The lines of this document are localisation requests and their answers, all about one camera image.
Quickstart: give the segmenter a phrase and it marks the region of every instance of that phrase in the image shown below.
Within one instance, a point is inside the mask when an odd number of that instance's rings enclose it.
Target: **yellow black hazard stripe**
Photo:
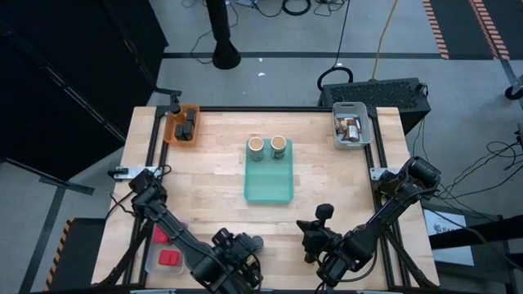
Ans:
[[[477,21],[480,24],[481,30],[485,35],[485,39],[490,46],[490,50],[495,59],[500,57],[505,60],[510,60],[510,53],[508,53],[507,47],[492,19],[490,18],[489,12],[487,11],[483,0],[468,0],[472,6],[472,10],[476,15]]]
[[[445,45],[445,40],[441,34],[440,26],[438,25],[438,20],[434,15],[434,10],[432,9],[431,0],[423,0],[423,6],[425,7],[425,12],[427,13],[428,22],[431,24],[432,33],[436,39],[436,44],[438,50],[440,50],[441,58],[449,59],[449,51],[447,50],[447,45]]]
[[[60,261],[60,254],[62,253],[62,250],[64,250],[65,240],[67,240],[67,234],[69,233],[69,228],[71,227],[71,224],[73,223],[74,218],[68,219],[65,222],[64,230],[62,231],[62,237],[60,238],[60,242],[58,243],[58,248],[56,249],[55,258],[52,260],[51,268],[49,269],[49,275],[47,276],[46,285],[43,288],[43,291],[49,291],[52,284],[52,279],[56,273],[56,268],[58,267],[58,262]]]

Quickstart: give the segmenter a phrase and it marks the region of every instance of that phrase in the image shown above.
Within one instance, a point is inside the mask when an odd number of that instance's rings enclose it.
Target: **teal plastic tray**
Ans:
[[[263,139],[263,159],[255,162],[245,144],[244,197],[250,203],[288,203],[294,198],[293,142],[287,139],[283,158],[270,156],[270,139]]]

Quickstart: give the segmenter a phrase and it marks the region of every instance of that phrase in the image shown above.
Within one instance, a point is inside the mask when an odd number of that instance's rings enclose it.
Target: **floor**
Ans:
[[[192,0],[184,1],[185,5]],[[279,10],[280,1],[260,0],[259,6],[271,14]],[[166,52],[187,53],[201,33],[209,30],[208,15],[200,0],[190,8],[178,1],[151,0],[159,23],[171,44]],[[299,1],[289,2],[299,10]],[[281,14],[265,18],[257,11],[235,4],[238,25],[231,29],[231,40],[241,52],[335,52],[339,42],[344,7],[331,17],[292,17]],[[352,0],[342,44],[343,52],[374,53],[391,8],[391,1]],[[231,22],[234,13],[229,10]],[[202,38],[196,52],[212,52],[214,41]],[[421,1],[400,1],[383,41],[382,52],[438,53],[427,15]],[[212,65],[201,65],[189,58],[164,59],[159,87],[183,91],[181,101],[201,105],[315,105],[319,91],[318,76],[333,65],[333,58],[243,58],[236,69],[222,71]],[[340,59],[338,63],[351,68],[355,81],[366,81],[372,75],[374,60],[369,58]],[[523,61],[513,60],[517,74],[523,73]],[[432,111],[424,130],[424,147],[431,163],[443,173],[449,185],[463,169],[488,153],[485,146],[498,140],[512,143],[516,123],[523,120],[518,102],[503,97],[509,85],[498,60],[382,59],[377,79],[418,77],[429,86]],[[326,83],[345,82],[346,76],[333,74]],[[167,104],[164,95],[153,94],[150,105]],[[407,135],[412,154],[422,154],[421,135],[415,128]],[[122,150],[89,167],[71,179],[72,182],[95,188],[93,195],[66,191],[56,223],[36,274],[32,291],[41,291],[55,255],[65,221],[70,217],[103,217],[108,209],[109,193],[114,183],[105,174],[119,164]],[[513,173],[503,169],[510,158],[496,158],[457,185],[454,192],[466,193],[498,184]],[[506,184],[484,193],[462,198],[463,202],[481,212],[514,216],[521,213],[523,189],[521,174]],[[16,225],[0,227],[0,293],[14,293],[20,285],[33,254],[42,224],[56,188],[38,182],[38,176],[0,163],[0,220]],[[523,243],[512,242],[513,252],[523,251]],[[523,275],[516,273],[520,282]],[[503,292],[499,285],[442,275],[444,287],[476,292]]]

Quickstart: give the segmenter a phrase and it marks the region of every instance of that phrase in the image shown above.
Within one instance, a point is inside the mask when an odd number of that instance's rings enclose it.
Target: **wooden table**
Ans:
[[[303,261],[302,232],[296,220],[315,219],[316,206],[334,205],[328,225],[344,234],[365,223],[374,214],[364,151],[340,151],[333,146],[330,113],[243,113],[204,112],[198,144],[194,148],[169,147],[167,164],[172,172],[164,177],[167,205],[179,219],[190,221],[196,238],[209,242],[222,227],[231,233],[261,235],[265,247],[258,254],[264,288],[315,289],[320,279],[317,265]],[[409,159],[398,110],[378,109],[379,123],[389,167],[402,167]],[[154,108],[137,107],[132,116],[121,165],[143,166],[154,121]],[[159,138],[163,135],[162,122]],[[294,200],[288,205],[248,204],[244,199],[245,142],[251,136],[270,138],[282,135],[294,143]],[[154,156],[158,164],[159,139]],[[373,145],[374,162],[378,153]],[[127,182],[117,183],[116,199],[129,191]],[[131,209],[130,201],[124,204]],[[108,219],[96,261],[93,282],[101,281],[127,250],[132,232],[132,216],[117,209]],[[419,203],[400,218],[406,251],[418,267],[439,284],[425,221]],[[133,282],[137,282],[142,251],[136,255]],[[395,282],[401,285],[397,256],[391,248]],[[347,272],[344,278],[364,273]],[[149,274],[147,287],[201,288],[189,275]],[[337,289],[387,289],[378,253],[378,263],[370,276],[356,283],[339,283]]]

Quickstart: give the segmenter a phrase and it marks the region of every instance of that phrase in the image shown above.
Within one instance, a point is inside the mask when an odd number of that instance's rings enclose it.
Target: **clear plastic container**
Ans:
[[[186,224],[188,226],[188,222],[182,220],[182,223]],[[181,274],[183,272],[185,260],[184,255],[178,249],[176,245],[171,243],[168,240],[159,240],[156,238],[158,235],[158,230],[160,228],[157,225],[154,225],[153,228],[153,238],[150,240],[150,247],[149,252],[147,254],[147,262],[145,263],[145,270],[147,273],[156,273],[156,274]],[[179,261],[176,265],[161,265],[160,264],[160,258],[162,255],[162,258],[168,255],[169,252],[177,252],[177,255],[179,256]]]

